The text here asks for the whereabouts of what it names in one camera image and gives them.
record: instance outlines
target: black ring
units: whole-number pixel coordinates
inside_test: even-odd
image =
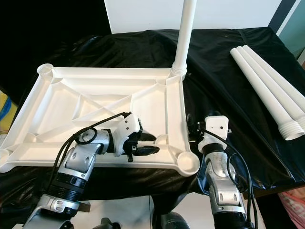
[[[89,143],[93,142],[94,139],[96,139],[97,130],[96,130],[95,128],[93,128],[93,127],[92,127],[92,128],[89,128],[88,130],[93,130],[93,131],[94,131],[94,136],[93,136],[89,141],[81,142],[81,141],[80,141],[80,135],[78,135],[78,136],[75,138],[75,141],[76,141],[78,144],[80,144],[80,145],[86,145],[86,144],[89,144]]]

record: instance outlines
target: white panel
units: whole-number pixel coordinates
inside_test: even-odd
[[[194,29],[268,26],[281,0],[198,0]],[[179,29],[183,0],[105,0],[112,33]]]

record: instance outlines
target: black tablecloth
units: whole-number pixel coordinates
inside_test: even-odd
[[[65,67],[170,68],[177,39],[176,30],[91,36],[76,43],[62,43],[41,62]],[[225,115],[232,130],[228,140],[244,156],[256,195],[304,185],[305,136],[285,141],[280,135],[275,121],[230,56],[232,48],[245,44],[305,94],[305,71],[271,29],[193,30],[183,82],[189,131],[195,132],[196,123],[208,115]],[[196,145],[191,147],[202,161]],[[232,162],[240,189],[244,189],[244,168],[238,158]],[[1,211],[27,212],[34,197],[41,193],[49,171],[45,167],[17,167],[0,174]],[[83,199],[163,194],[155,197],[156,205],[159,198],[173,206],[180,194],[207,193],[204,172],[204,163],[191,177],[167,169],[95,168]]]

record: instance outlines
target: white pipe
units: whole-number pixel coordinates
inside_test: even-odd
[[[243,48],[246,52],[277,82],[278,85],[293,99],[293,101],[305,112],[305,97],[295,89],[284,77],[273,69],[266,61],[257,55],[248,45]]]
[[[302,111],[302,109],[241,46],[238,46],[237,50],[280,102],[283,108],[292,117],[292,119],[297,121],[303,130],[305,130],[305,113]]]
[[[305,131],[289,116],[287,111],[281,106],[239,51],[237,49],[231,49],[230,54],[233,56],[238,66],[265,104],[273,119],[276,121],[283,138],[285,140],[292,140],[305,134]]]
[[[176,57],[171,70],[172,76],[182,75],[183,79],[186,74],[186,58],[192,34],[196,3],[197,0],[184,0],[183,2]]]

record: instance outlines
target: black cable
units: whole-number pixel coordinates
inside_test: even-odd
[[[54,165],[53,165],[53,168],[52,168],[51,176],[50,176],[50,179],[49,179],[49,181],[48,181],[47,190],[49,189],[49,187],[50,187],[50,185],[51,185],[51,182],[52,182],[52,179],[53,179],[53,175],[54,175],[55,169],[56,169],[56,167],[57,167],[59,158],[61,157],[62,151],[65,149],[65,150],[64,150],[64,153],[63,153],[63,155],[62,155],[62,157],[61,157],[60,165],[61,165],[61,163],[63,162],[64,158],[66,157],[67,152],[68,152],[68,150],[69,150],[71,144],[73,143],[73,141],[74,141],[75,139],[78,139],[78,138],[79,138],[79,135],[81,135],[82,133],[84,133],[85,131],[90,130],[90,129],[92,129],[92,130],[94,131],[94,133],[97,133],[97,132],[96,132],[96,129],[94,128],[95,126],[100,125],[100,124],[105,123],[105,122],[108,122],[108,121],[110,121],[110,120],[112,120],[112,119],[114,119],[114,118],[117,118],[117,117],[121,116],[121,115],[125,118],[125,117],[127,117],[129,114],[130,114],[130,112],[129,112],[129,113],[127,113],[127,112],[121,112],[121,113],[119,113],[119,114],[116,114],[116,115],[111,116],[111,117],[109,117],[109,118],[106,118],[106,119],[104,119],[104,120],[101,120],[101,121],[99,121],[99,122],[97,122],[97,123],[95,123],[95,124],[92,124],[91,126],[85,127],[85,128],[83,128],[83,129],[77,131],[77,132],[74,133],[67,141],[65,141],[65,143],[62,145],[62,147],[60,148],[60,150],[59,150],[59,152],[58,152],[58,154],[57,154],[57,156],[56,156],[56,159],[55,159],[55,162],[54,162]],[[86,142],[86,143],[92,142],[92,141],[96,138],[96,136],[97,136],[97,134],[94,134],[94,137],[93,137],[90,141],[88,141],[88,142]]]
[[[239,151],[233,146],[231,145],[229,142],[227,142],[226,140],[223,140],[220,136],[206,130],[203,129],[204,132],[206,132],[207,134],[217,138],[218,140],[222,141],[223,143],[227,144],[234,152],[236,155],[239,156],[239,158],[241,159],[245,169],[246,169],[246,173],[247,173],[247,182],[248,182],[248,190],[247,190],[247,194],[248,194],[248,203],[247,203],[247,221],[251,222],[251,201],[254,202],[254,195],[253,195],[253,186],[252,186],[252,180],[251,180],[251,176],[250,176],[250,172],[249,172],[249,168],[243,158],[243,156],[239,153]],[[234,182],[234,184],[236,183],[235,180],[233,180],[232,175],[230,174],[230,168],[229,168],[229,163],[227,161],[227,169],[228,169],[228,173],[229,173],[229,177],[232,180],[232,182]],[[254,209],[254,221],[255,221],[255,228],[257,229],[257,210],[256,210],[256,206],[254,204],[253,206]]]

